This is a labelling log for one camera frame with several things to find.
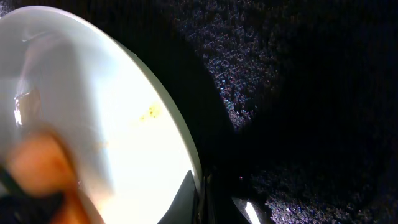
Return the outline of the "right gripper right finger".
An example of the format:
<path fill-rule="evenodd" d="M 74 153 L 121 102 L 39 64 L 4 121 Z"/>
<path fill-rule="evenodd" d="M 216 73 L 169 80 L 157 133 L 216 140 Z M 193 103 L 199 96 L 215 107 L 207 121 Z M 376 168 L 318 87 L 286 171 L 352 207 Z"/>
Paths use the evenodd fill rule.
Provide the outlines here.
<path fill-rule="evenodd" d="M 267 224 L 266 213 L 254 202 L 236 197 L 232 201 L 249 224 Z"/>

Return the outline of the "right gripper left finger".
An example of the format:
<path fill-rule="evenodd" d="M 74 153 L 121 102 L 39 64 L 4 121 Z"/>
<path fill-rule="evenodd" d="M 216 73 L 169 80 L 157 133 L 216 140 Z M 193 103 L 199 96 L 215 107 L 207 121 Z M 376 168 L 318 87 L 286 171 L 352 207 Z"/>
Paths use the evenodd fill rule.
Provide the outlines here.
<path fill-rule="evenodd" d="M 189 170 L 173 199 L 171 206 L 158 224 L 194 224 L 198 193 Z"/>

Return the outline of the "yellow green scrub sponge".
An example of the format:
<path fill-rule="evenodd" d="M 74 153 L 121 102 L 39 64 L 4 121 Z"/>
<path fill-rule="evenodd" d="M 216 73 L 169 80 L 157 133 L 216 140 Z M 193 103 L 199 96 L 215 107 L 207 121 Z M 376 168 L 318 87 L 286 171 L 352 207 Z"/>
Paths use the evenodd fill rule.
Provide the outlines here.
<path fill-rule="evenodd" d="M 89 224 L 67 145 L 54 131 L 29 133 L 1 165 L 1 223 Z"/>

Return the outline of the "mint green plate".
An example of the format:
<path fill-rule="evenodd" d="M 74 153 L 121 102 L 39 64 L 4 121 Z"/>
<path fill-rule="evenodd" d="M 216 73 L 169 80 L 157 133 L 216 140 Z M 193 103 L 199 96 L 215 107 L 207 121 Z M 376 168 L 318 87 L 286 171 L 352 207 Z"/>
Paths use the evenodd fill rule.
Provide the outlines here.
<path fill-rule="evenodd" d="M 189 170 L 198 223 L 200 160 L 161 82 L 93 24 L 29 6 L 1 18 L 1 155 L 42 129 L 67 145 L 92 223 L 158 223 Z"/>

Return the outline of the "black round tray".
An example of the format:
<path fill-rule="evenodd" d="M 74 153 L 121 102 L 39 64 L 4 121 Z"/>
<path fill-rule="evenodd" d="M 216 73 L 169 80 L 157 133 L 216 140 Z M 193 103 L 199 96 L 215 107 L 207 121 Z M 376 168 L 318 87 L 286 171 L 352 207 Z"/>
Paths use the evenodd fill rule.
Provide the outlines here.
<path fill-rule="evenodd" d="M 202 171 L 198 223 L 397 222 L 396 1 L 2 1 L 74 14 L 177 105 Z"/>

